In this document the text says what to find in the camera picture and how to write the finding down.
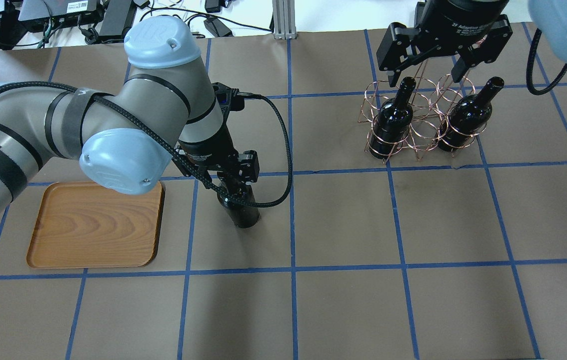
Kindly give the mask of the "dark wine bottle in rack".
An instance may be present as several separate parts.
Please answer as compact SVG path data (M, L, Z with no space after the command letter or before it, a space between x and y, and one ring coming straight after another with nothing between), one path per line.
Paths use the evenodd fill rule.
M396 96L382 104L368 137L368 149L374 158L387 159L402 148L413 121L410 98L415 88L416 80L405 77Z

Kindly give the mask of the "wooden tray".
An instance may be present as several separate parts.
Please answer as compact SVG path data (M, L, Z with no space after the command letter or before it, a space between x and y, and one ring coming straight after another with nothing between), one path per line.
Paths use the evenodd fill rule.
M158 252L165 188L122 194L91 181L46 188L26 263L33 269L130 268Z

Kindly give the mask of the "black power adapter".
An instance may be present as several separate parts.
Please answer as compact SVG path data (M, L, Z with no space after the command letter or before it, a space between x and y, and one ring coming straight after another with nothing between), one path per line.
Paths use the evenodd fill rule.
M203 21L203 24L206 30L208 30L208 32L210 32L214 37L224 38L234 36L231 29L218 18L206 18Z

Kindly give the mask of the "aluminium frame post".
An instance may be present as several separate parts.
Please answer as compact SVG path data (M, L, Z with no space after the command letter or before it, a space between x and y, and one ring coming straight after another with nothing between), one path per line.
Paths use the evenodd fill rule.
M294 0L272 0L272 34L276 40L297 39Z

